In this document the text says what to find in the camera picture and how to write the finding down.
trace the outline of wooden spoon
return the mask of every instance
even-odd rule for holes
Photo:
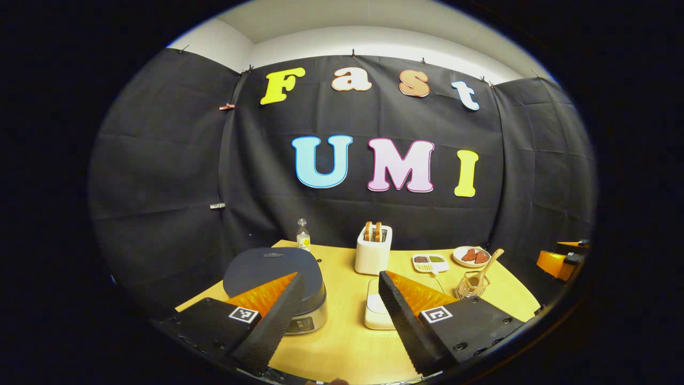
[[[494,252],[494,255],[492,255],[492,258],[489,259],[489,262],[487,262],[487,265],[484,267],[484,269],[482,269],[475,277],[470,277],[468,279],[468,281],[470,281],[470,284],[475,287],[473,290],[470,290],[471,292],[476,291],[479,288],[479,285],[484,283],[484,274],[494,264],[494,261],[497,260],[497,258],[501,254],[503,254],[503,249],[497,249]]]

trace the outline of glass bottle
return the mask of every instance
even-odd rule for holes
[[[306,219],[300,218],[299,221],[297,221],[297,224],[300,226],[297,230],[297,247],[311,252],[311,236],[305,227]]]

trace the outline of blue letter u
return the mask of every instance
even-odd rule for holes
[[[334,135],[328,138],[332,145],[334,163],[329,174],[320,174],[316,171],[316,147],[321,140],[315,136],[302,136],[292,140],[295,148],[295,168],[297,178],[309,187],[330,188],[342,183],[347,177],[347,148],[353,142],[351,136]]]

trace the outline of white wall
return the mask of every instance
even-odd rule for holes
[[[168,45],[168,48],[183,49],[219,62],[224,66],[242,72],[254,44],[230,25],[210,19]]]
[[[485,77],[494,84],[523,76],[478,51],[442,38],[386,27],[327,27],[310,29],[266,40],[257,45],[230,25],[212,19],[174,41],[169,47],[197,53],[242,72],[286,60],[325,55],[386,56],[453,69],[470,76]]]
[[[254,46],[249,64],[254,67],[285,60],[325,55],[386,56],[425,62],[484,76],[494,84],[520,79],[506,65],[460,44],[431,35],[386,27],[328,27],[310,29],[266,40]]]

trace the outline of letter m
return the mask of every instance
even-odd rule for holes
[[[389,174],[397,190],[401,190],[404,182],[411,174],[411,180],[406,188],[414,193],[428,193],[432,191],[430,183],[430,154],[434,144],[426,140],[416,140],[402,159],[394,142],[388,138],[375,138],[368,142],[368,146],[375,152],[373,166],[373,180],[368,183],[372,191],[389,190],[389,182],[385,178]]]

